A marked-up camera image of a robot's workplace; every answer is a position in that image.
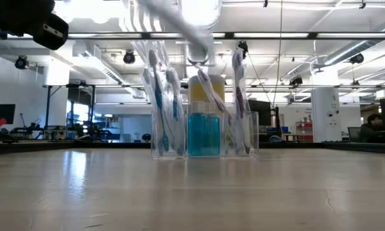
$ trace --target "security camera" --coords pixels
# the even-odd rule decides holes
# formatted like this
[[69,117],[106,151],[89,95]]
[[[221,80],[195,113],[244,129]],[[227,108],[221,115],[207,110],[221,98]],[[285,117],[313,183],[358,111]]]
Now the security camera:
[[354,57],[349,59],[351,64],[360,64],[364,61],[364,56],[362,54],[355,55]]
[[25,70],[28,68],[29,63],[26,55],[19,55],[19,58],[14,63],[15,68]]
[[134,51],[133,50],[127,50],[126,54],[124,55],[123,61],[126,64],[133,64],[133,63],[135,63]]

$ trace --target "desk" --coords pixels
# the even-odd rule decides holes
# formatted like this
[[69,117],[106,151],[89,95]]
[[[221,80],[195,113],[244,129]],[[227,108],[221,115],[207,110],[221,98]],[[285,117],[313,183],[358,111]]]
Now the desk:
[[385,230],[385,155],[261,153],[172,161],[131,149],[0,155],[0,230]]

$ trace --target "blue toothbrush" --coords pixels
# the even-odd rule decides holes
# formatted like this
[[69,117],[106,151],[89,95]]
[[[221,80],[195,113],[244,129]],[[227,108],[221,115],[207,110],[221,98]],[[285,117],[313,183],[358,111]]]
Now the blue toothbrush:
[[158,74],[157,74],[157,57],[155,56],[155,53],[153,50],[150,50],[148,52],[148,60],[150,62],[150,66],[153,67],[153,72],[154,72],[154,79],[155,79],[155,88],[154,88],[154,95],[155,95],[155,100],[157,103],[158,107],[158,114],[160,115],[160,120],[161,120],[161,125],[162,125],[162,138],[161,138],[161,143],[165,149],[165,151],[169,150],[169,141],[168,141],[168,136],[166,134],[166,129],[164,125],[164,120],[163,120],[163,113],[162,113],[162,93],[160,89],[160,84],[158,83]]

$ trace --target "ceiling pipe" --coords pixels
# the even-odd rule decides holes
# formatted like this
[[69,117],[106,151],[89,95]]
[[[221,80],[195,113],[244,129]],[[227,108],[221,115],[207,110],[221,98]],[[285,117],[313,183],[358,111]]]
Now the ceiling pipe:
[[[381,26],[378,26],[374,29],[374,31],[381,31],[385,32],[385,23]],[[351,58],[355,55],[358,55],[359,53],[379,44],[383,40],[364,40],[364,41],[353,41],[349,43],[348,45],[342,47],[341,49],[333,52],[332,54],[326,56],[325,58],[319,59],[318,64],[315,65],[315,68],[321,68],[321,67],[327,67],[330,65],[338,64],[348,58]],[[292,70],[293,72],[302,72],[308,69],[309,66],[302,65],[297,69]]]

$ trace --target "cable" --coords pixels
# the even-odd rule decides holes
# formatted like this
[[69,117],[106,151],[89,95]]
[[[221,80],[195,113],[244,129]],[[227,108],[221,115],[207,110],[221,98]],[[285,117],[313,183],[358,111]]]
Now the cable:
[[257,79],[259,81],[259,84],[262,87],[262,90],[264,91],[265,95],[267,96],[268,102],[271,103],[272,107],[274,107],[274,105],[272,104],[272,102],[270,100],[270,97],[268,96],[267,91],[264,88],[264,85],[261,83],[261,79],[258,76],[257,70],[255,69],[254,63],[252,62],[252,59],[251,59],[251,54],[249,52],[248,52],[248,58],[250,58],[250,61],[251,61],[251,64],[252,64],[252,68],[254,69],[255,75],[256,75],[256,77],[257,77]]
[[272,107],[275,106],[275,97],[277,96],[277,88],[278,81],[280,80],[280,59],[281,59],[281,43],[282,43],[282,6],[284,4],[284,0],[281,0],[281,14],[280,14],[280,45],[278,48],[278,69],[277,69],[277,82],[275,83],[275,91],[274,91],[274,100],[272,102]]

